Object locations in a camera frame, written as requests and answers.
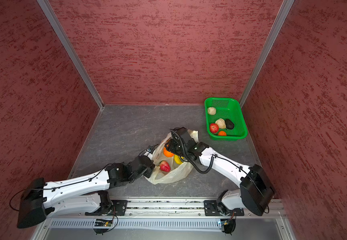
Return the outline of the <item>translucent yellow plastic bag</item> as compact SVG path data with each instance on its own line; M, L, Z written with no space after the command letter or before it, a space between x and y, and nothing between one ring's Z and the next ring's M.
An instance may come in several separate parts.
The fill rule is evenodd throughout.
M174 161L174 157L166 157L163 154L163 147L169 139L171 139L170 133L167 134L162 142L156 147L153 154L148 155L155 164L155 168L153 169L151 176L149 178L145 177L145 179L151 184L171 184L178 182L185 179L193 169L193 166L190 163L184 162L178 165ZM159 164L162 161L166 161L170 166L169 172L163 172L160 169Z

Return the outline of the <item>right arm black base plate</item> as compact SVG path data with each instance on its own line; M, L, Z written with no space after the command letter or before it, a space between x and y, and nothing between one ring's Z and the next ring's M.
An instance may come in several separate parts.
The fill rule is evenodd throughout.
M221 202L215 200L205 200L204 213L207 217L242 217L244 216L243 208L229 210Z

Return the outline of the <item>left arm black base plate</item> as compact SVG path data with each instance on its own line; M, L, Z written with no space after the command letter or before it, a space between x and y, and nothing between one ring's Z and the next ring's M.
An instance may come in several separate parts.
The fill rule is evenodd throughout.
M124 216L127 208L127 200L114 200L99 204L99 208L91 213L85 212L85 216Z

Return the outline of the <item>yellow green mango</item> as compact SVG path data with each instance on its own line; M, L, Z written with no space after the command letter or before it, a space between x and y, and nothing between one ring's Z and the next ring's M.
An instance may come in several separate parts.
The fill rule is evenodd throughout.
M183 163L183 158L178 156L178 155L175 155L174 156L174 161L175 161L176 164L181 165Z

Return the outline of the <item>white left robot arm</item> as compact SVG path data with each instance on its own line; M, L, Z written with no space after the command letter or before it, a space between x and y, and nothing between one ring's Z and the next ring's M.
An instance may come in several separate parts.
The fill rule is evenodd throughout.
M17 228L26 229L56 214L85 212L100 216L109 214L111 201L107 190L149 178L155 168L146 155L137 156L128 164L111 163L101 170L82 177L58 182L33 180L20 197Z

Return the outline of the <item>green plastic basket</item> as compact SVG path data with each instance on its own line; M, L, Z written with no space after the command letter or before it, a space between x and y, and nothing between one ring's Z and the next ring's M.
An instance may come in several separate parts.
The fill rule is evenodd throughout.
M237 141L248 135L240 104L232 98L207 98L204 101L206 128L214 141Z

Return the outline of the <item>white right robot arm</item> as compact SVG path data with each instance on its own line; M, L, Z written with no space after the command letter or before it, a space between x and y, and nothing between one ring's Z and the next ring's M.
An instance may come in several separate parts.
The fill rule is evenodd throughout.
M269 213L275 189L261 166L243 165L223 156L209 145L197 142L184 127L171 129L170 134L165 144L168 152L191 164L200 174L215 170L238 186L238 190L222 192L216 200L221 215L229 216L237 209L247 209L256 216Z

